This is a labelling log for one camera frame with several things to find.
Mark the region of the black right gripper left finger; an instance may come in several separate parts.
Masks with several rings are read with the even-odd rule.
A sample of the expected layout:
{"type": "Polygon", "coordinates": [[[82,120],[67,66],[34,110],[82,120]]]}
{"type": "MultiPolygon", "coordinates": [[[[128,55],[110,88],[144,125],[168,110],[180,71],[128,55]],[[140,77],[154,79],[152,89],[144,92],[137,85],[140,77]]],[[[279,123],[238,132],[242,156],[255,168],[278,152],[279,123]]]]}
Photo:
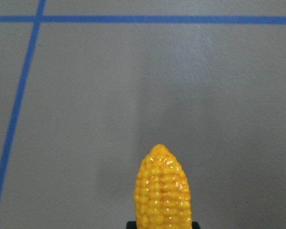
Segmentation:
{"type": "Polygon", "coordinates": [[[128,221],[126,224],[126,229],[137,229],[136,221],[128,221]]]}

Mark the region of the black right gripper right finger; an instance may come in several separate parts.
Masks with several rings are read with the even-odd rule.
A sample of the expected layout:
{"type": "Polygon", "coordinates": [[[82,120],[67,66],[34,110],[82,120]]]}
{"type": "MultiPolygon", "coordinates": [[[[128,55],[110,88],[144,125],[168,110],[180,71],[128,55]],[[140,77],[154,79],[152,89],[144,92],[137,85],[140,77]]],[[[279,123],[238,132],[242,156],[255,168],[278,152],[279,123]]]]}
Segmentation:
{"type": "Polygon", "coordinates": [[[201,229],[201,227],[197,221],[192,222],[192,229],[201,229]]]}

